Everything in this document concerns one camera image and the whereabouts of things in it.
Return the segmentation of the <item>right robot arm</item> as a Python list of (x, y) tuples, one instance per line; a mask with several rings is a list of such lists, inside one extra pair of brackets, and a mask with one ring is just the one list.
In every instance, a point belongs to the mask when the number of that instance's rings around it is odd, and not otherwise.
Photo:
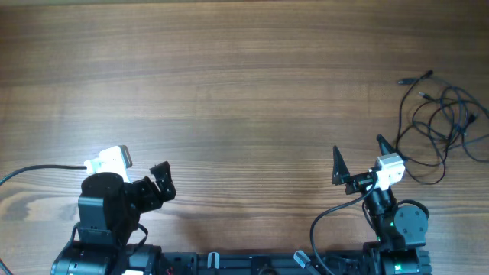
[(430, 275), (429, 252), (424, 251), (429, 210), (412, 199), (398, 201), (391, 188), (406, 171), (406, 158), (382, 136), (381, 155), (368, 172), (350, 174), (339, 149), (333, 147), (332, 183), (348, 195), (360, 193), (362, 211), (377, 236), (359, 251), (329, 252), (324, 257), (337, 274)]

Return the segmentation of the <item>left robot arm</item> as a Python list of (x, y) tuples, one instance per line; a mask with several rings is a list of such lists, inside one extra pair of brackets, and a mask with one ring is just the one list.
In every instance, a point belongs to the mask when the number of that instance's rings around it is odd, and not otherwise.
[(51, 267), (52, 274), (172, 274), (161, 247), (145, 239), (129, 244), (141, 225), (141, 214), (162, 207), (176, 196), (168, 162), (150, 168), (155, 180), (144, 177), (127, 183), (103, 172), (88, 176), (78, 199), (80, 221)]

